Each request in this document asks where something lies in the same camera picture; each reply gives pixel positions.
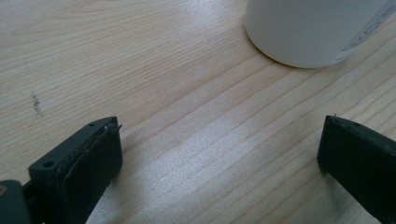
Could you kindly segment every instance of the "wood grain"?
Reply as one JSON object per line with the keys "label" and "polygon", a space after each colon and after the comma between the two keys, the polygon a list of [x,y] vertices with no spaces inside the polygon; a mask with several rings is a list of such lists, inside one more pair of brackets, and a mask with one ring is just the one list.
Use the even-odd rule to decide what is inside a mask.
{"label": "wood grain", "polygon": [[396,139],[396,16],[346,61],[276,63],[246,1],[0,2],[0,178],[118,116],[89,223],[377,223],[316,155],[326,115]]}

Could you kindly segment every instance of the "dark spot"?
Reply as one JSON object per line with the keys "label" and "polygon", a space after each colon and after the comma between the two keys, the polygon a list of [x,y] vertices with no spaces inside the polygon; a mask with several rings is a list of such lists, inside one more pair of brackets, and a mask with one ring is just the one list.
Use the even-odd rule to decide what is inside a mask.
{"label": "dark spot", "polygon": [[43,117],[41,110],[40,110],[40,101],[38,100],[37,96],[34,92],[31,94],[33,100],[33,109],[35,110],[36,117]]}

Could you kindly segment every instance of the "black jaw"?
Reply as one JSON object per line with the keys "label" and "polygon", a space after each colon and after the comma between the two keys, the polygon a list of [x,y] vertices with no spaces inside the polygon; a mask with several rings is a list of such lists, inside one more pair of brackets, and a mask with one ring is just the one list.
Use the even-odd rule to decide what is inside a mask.
{"label": "black jaw", "polygon": [[[16,181],[0,182],[13,189],[4,195],[15,197],[2,204],[4,195],[0,196],[1,223],[85,223],[120,171],[119,129],[116,117],[92,122],[33,163],[29,167],[31,181],[23,188]],[[22,216],[25,221],[16,222],[11,211],[19,211],[19,216],[29,212]]]}
{"label": "black jaw", "polygon": [[353,121],[328,116],[318,163],[380,222],[396,223],[396,142]]}

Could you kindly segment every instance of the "wooden table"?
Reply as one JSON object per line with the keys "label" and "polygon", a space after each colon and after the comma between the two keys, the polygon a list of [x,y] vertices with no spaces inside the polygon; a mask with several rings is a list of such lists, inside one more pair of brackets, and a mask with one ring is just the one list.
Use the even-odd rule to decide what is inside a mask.
{"label": "wooden table", "polygon": [[396,16],[346,61],[276,63],[246,1],[0,2],[0,179],[117,116],[89,223],[377,223],[316,156],[326,115],[396,138]]}

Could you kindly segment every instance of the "white cup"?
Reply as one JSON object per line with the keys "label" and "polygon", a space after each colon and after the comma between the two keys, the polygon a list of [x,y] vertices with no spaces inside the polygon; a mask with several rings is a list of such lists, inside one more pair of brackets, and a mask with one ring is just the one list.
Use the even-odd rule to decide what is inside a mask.
{"label": "white cup", "polygon": [[395,10],[396,0],[247,0],[245,28],[270,58],[323,67],[356,51]]}

